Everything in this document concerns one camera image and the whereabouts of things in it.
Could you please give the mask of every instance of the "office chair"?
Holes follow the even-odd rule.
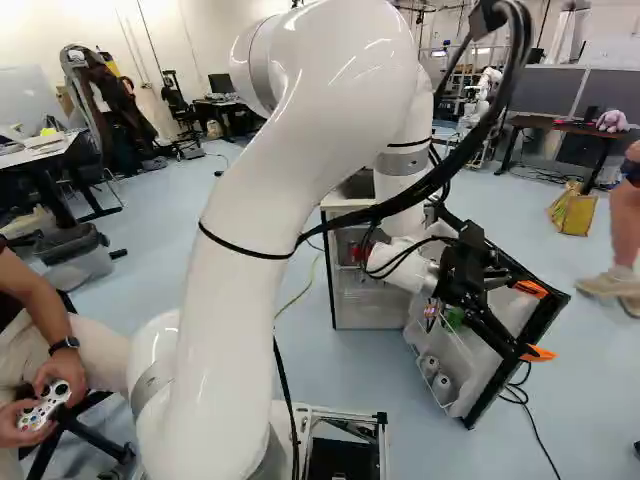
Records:
[[[200,137],[196,132],[193,125],[198,121],[198,115],[195,112],[193,105],[189,105],[182,95],[180,84],[178,83],[178,77],[175,70],[163,70],[163,82],[164,86],[160,91],[160,95],[169,106],[169,111],[173,119],[178,122],[181,128],[187,128],[186,132],[180,133],[177,143],[184,141],[191,141],[198,148],[200,148]]]
[[[71,302],[69,296],[61,291],[58,291],[62,302],[64,303],[67,311],[70,313],[77,313],[75,306]],[[104,437],[102,434],[87,427],[81,423],[77,417],[86,412],[90,408],[98,405],[100,402],[109,398],[113,393],[111,392],[91,392],[89,393],[78,405],[70,409],[62,409],[58,414],[56,420],[58,426],[53,433],[40,445],[34,447],[26,447],[19,449],[19,458],[22,460],[29,455],[35,449],[38,449],[36,457],[31,465],[29,474],[26,480],[41,480],[44,477],[47,466],[51,462],[51,458],[58,447],[60,438],[64,432],[71,432],[77,437],[83,439],[87,443],[90,443],[99,450],[115,459],[120,465],[126,465],[133,461],[135,453],[131,448],[130,443],[126,443],[124,446],[120,446],[111,440]],[[31,385],[25,385],[21,387],[16,395],[16,400],[22,398],[30,398],[34,396],[33,388]]]

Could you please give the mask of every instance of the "trash bin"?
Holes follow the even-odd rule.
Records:
[[[50,269],[44,277],[69,292],[113,271],[108,239],[92,223],[60,230],[39,239],[34,254]]]

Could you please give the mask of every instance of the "black chair leg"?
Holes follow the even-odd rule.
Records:
[[[100,433],[92,430],[91,428],[83,425],[75,418],[69,419],[65,422],[65,428],[74,435],[82,438],[87,443],[90,443],[99,450],[114,458],[118,463],[124,465],[133,456],[133,451],[127,445],[121,447],[117,443],[112,442]]]
[[[27,480],[41,480],[44,476],[44,472],[47,470],[49,466],[49,462],[51,461],[51,457],[53,457],[56,448],[58,447],[58,443],[60,442],[60,438],[64,433],[64,428],[58,427],[44,442],[40,444],[38,448],[38,453],[36,454],[36,458],[31,465],[31,469],[29,470],[29,475],[27,475]]]

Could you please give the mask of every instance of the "hand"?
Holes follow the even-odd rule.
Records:
[[[77,350],[64,348],[58,350],[36,372],[33,389],[40,396],[45,385],[51,379],[65,380],[71,389],[68,407],[77,405],[87,393],[87,380],[84,367]]]
[[[640,162],[640,140],[631,144],[625,153],[625,157],[632,162]]]
[[[48,421],[37,432],[23,432],[16,426],[18,417],[25,408],[34,408],[39,400],[21,400],[0,408],[0,448],[31,447],[42,443],[53,429],[54,422]]]

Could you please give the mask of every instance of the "yellow bag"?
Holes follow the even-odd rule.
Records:
[[[598,197],[580,195],[581,188],[580,182],[567,182],[564,193],[547,208],[547,214],[559,232],[586,237],[591,228]]]

